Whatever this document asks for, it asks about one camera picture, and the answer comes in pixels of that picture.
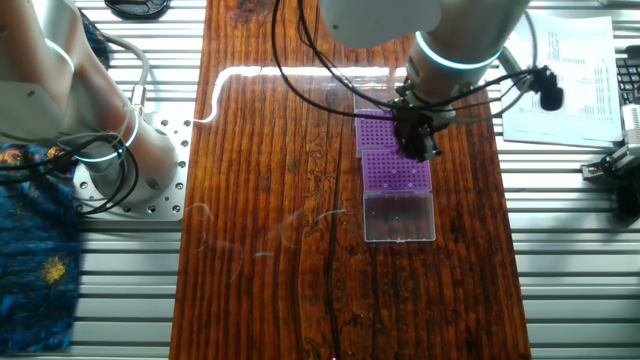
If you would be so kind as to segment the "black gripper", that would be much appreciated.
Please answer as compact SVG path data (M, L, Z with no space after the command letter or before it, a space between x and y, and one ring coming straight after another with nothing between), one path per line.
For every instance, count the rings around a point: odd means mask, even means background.
M440 156L442 150L432 133L433 123L433 117L423 112L395 112L393 133L398 153L404 158L419 162Z

